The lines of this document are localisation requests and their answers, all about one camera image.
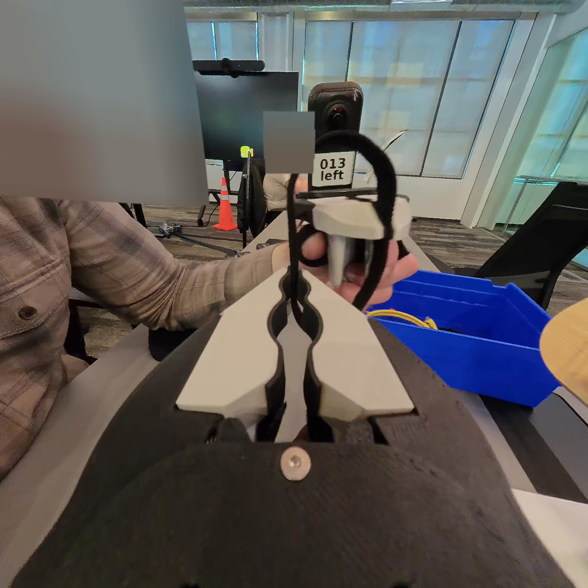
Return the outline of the black-faced wooden board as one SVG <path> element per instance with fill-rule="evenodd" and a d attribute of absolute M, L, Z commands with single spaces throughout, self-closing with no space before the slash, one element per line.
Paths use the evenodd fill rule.
<path fill-rule="evenodd" d="M 587 406 L 587 299 L 548 322 L 540 336 L 540 355 L 555 379 Z"/>

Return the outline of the person's plaid shirt torso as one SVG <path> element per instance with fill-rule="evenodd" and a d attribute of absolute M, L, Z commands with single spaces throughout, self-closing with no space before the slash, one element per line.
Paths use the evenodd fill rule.
<path fill-rule="evenodd" d="M 65 351 L 75 288 L 139 324 L 177 270 L 117 203 L 1 197 L 1 478 L 19 462 L 57 393 L 86 369 Z"/>

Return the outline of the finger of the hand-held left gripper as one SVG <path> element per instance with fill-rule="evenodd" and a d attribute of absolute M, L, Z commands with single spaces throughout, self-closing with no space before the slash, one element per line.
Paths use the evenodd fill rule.
<path fill-rule="evenodd" d="M 312 224 L 329 236 L 382 239 L 382 223 L 371 201 L 313 201 Z"/>
<path fill-rule="evenodd" d="M 403 240 L 410 233 L 410 203 L 407 196 L 397 196 L 394 200 L 392 231 L 394 240 Z"/>

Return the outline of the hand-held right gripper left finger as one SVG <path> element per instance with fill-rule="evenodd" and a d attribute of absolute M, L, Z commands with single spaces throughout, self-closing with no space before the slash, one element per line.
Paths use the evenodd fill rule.
<path fill-rule="evenodd" d="M 288 324 L 289 271 L 281 269 L 223 311 L 176 407 L 241 421 L 253 439 L 275 439 L 286 408 L 278 335 Z"/>

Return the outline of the person's left hand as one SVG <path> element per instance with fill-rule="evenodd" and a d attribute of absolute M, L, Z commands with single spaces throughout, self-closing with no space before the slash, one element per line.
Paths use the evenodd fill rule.
<path fill-rule="evenodd" d="M 303 243 L 301 256 L 308 260 L 319 259 L 326 253 L 327 237 L 322 232 L 317 232 Z M 272 272 L 285 268 L 290 262 L 290 250 L 287 242 L 276 245 L 272 251 Z M 320 282 L 326 284 L 331 290 L 344 298 L 347 302 L 352 303 L 359 293 L 365 280 L 365 269 L 361 263 L 350 263 L 345 268 L 345 278 L 336 288 L 329 280 L 329 270 L 327 266 L 320 268 L 311 268 L 300 264 L 301 269 L 305 269 L 314 275 Z M 388 243 L 387 265 L 381 276 L 380 282 L 367 302 L 367 306 L 381 304 L 388 301 L 393 294 L 393 286 L 418 271 L 418 261 L 413 254 L 407 254 L 399 258 L 399 244 L 390 240 Z"/>

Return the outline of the black webcam bar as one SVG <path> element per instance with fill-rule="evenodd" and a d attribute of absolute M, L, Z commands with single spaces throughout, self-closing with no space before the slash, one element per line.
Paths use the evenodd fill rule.
<path fill-rule="evenodd" d="M 229 75 L 238 77 L 249 73 L 263 72 L 266 63 L 263 60 L 193 60 L 192 66 L 195 72 L 202 75 Z"/>

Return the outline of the person's left forearm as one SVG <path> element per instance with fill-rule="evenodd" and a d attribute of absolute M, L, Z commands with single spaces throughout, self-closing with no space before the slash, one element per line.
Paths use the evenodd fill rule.
<path fill-rule="evenodd" d="M 288 260 L 285 244 L 238 258 L 182 263 L 119 204 L 61 201 L 72 284 L 116 316 L 150 329 L 199 327 Z"/>

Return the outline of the black hanging jacket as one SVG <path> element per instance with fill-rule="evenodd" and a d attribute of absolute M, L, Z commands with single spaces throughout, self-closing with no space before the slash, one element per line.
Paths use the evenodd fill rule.
<path fill-rule="evenodd" d="M 240 181 L 236 218 L 238 230 L 251 232 L 257 237 L 263 229 L 267 213 L 263 180 L 265 177 L 265 161 L 262 158 L 250 158 L 244 163 Z"/>

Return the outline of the black visitor chair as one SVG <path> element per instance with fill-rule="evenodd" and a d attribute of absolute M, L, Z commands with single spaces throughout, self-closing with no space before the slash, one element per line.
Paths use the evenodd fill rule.
<path fill-rule="evenodd" d="M 587 185 L 559 182 L 516 233 L 480 268 L 450 273 L 515 284 L 544 310 L 557 279 L 587 247 Z"/>

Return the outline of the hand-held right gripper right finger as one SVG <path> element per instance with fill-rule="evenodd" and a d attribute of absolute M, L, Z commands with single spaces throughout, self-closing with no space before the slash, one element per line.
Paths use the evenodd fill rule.
<path fill-rule="evenodd" d="M 413 413 L 367 316 L 306 270 L 298 288 L 299 325 L 311 340 L 303 379 L 309 440 L 334 440 L 358 420 Z"/>

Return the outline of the blue plastic bin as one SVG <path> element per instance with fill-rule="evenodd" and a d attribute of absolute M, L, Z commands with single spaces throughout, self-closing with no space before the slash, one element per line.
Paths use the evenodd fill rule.
<path fill-rule="evenodd" d="M 420 270 L 369 311 L 433 320 L 376 317 L 454 389 L 534 408 L 560 386 L 539 349 L 550 316 L 512 283 Z"/>

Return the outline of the black monitor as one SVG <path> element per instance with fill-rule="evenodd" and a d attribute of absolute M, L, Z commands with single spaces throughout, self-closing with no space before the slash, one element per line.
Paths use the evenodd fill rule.
<path fill-rule="evenodd" d="M 264 158 L 264 112 L 297 110 L 298 72 L 194 76 L 205 159 L 240 160 L 246 147 Z"/>

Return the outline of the orange traffic cone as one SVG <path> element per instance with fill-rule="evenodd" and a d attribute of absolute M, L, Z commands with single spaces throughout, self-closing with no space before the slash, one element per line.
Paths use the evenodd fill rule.
<path fill-rule="evenodd" d="M 222 178 L 219 200 L 219 220 L 218 223 L 214 225 L 214 228 L 226 232 L 238 229 L 238 224 L 233 217 L 226 177 Z"/>

